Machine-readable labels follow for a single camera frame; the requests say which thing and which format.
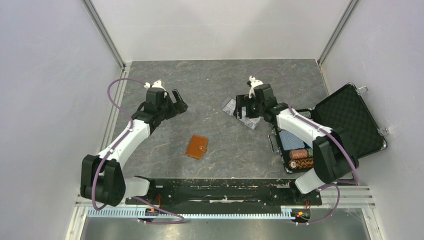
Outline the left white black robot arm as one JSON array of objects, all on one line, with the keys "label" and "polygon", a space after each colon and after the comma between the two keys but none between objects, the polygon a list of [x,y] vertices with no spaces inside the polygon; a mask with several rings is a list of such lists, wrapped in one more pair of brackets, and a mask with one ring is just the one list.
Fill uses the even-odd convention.
[{"label": "left white black robot arm", "polygon": [[125,178],[123,167],[136,148],[165,120],[186,112],[188,105],[179,91],[168,92],[151,87],[118,137],[96,155],[82,160],[80,195],[93,204],[117,206],[122,200],[139,197],[145,204],[153,203],[157,190],[151,180],[141,176]]}]

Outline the brown leather card holder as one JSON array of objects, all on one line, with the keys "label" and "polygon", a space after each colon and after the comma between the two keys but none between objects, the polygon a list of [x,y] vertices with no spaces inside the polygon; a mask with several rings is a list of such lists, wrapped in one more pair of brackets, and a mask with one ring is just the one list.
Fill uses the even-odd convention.
[{"label": "brown leather card holder", "polygon": [[207,152],[208,148],[208,138],[200,136],[200,135],[193,135],[185,152],[185,155],[200,160],[204,154]]}]

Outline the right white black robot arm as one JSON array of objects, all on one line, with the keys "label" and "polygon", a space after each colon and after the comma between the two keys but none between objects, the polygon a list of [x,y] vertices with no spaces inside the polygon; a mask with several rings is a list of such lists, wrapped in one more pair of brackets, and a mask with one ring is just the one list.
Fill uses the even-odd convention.
[{"label": "right white black robot arm", "polygon": [[295,204],[302,204],[310,192],[323,190],[348,173],[358,175],[358,158],[347,131],[318,124],[291,105],[279,103],[270,84],[251,84],[248,94],[237,95],[233,115],[238,119],[262,117],[312,148],[313,167],[298,177],[288,191],[289,199]]}]

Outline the clear plastic card sleeve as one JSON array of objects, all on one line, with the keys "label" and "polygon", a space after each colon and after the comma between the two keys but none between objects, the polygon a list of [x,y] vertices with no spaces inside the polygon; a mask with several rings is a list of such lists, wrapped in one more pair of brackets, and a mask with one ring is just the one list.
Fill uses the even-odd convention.
[{"label": "clear plastic card sleeve", "polygon": [[[226,97],[225,100],[222,102],[222,111],[229,115],[230,117],[235,118],[234,112],[236,110],[236,100],[232,97]],[[256,117],[256,118],[248,118],[246,117],[246,107],[241,108],[241,118],[238,116],[236,119],[243,123],[244,126],[248,127],[251,130],[255,130],[259,123],[263,120],[263,117]]]}]

